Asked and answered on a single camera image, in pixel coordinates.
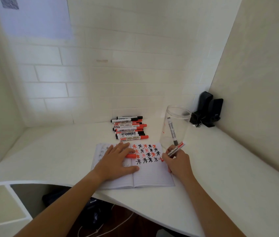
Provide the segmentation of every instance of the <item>person's left hand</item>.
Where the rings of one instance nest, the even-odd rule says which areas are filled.
[[[139,170],[138,166],[124,167],[122,165],[125,156],[129,152],[135,152],[132,148],[127,148],[130,143],[118,143],[115,147],[111,145],[102,159],[94,167],[93,172],[100,178],[100,181],[113,180],[121,176],[132,174]]]

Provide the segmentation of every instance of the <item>hand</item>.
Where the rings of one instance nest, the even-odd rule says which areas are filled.
[[[124,167],[122,165],[125,156],[129,152],[135,152],[132,148],[127,148],[130,143],[118,143],[115,147],[111,145],[102,159],[93,169],[93,172],[100,178],[100,181],[113,180],[123,175],[132,174],[139,170],[138,166]]]
[[[193,177],[190,158],[183,150],[179,150],[173,155],[176,156],[175,159],[170,158],[167,154],[175,147],[175,145],[171,145],[166,153],[163,153],[162,158],[168,165],[168,171],[176,175],[181,182],[184,182]]]

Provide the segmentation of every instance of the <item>transparent container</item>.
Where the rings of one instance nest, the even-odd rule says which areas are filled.
[[[162,147],[167,149],[169,146],[174,144],[169,124],[172,123],[177,142],[180,143],[184,139],[190,118],[191,112],[186,108],[176,105],[167,106],[163,129],[159,140]]]

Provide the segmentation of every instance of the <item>notebook page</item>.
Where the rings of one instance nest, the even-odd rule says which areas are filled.
[[[137,165],[139,171],[133,173],[134,187],[145,186],[175,186],[167,164],[162,161],[161,144],[133,144],[137,158],[132,159],[132,165]]]
[[[110,144],[100,143],[96,145],[96,151],[93,157],[91,170],[94,169],[95,165],[102,159],[103,155],[107,151],[107,148],[110,147]],[[132,161],[130,159],[124,159],[123,166],[128,167],[132,166]],[[102,183],[99,187],[100,190],[107,189],[122,189],[122,188],[133,188],[133,175],[125,175],[115,180],[110,180]]]

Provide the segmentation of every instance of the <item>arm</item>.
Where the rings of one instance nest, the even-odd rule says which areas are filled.
[[[179,150],[174,154],[174,156],[176,156],[175,159],[172,159],[167,155],[167,153],[174,147],[174,145],[169,147],[166,153],[163,153],[162,158],[168,165],[168,171],[176,175],[184,185],[197,213],[205,236],[244,237],[245,235],[240,229],[211,199],[195,179],[191,170],[189,155],[183,150]]]
[[[124,157],[129,152],[129,143],[108,148],[105,155],[81,181],[47,207],[28,223],[15,237],[66,236],[78,215],[100,184],[138,171],[137,166],[123,167]]]

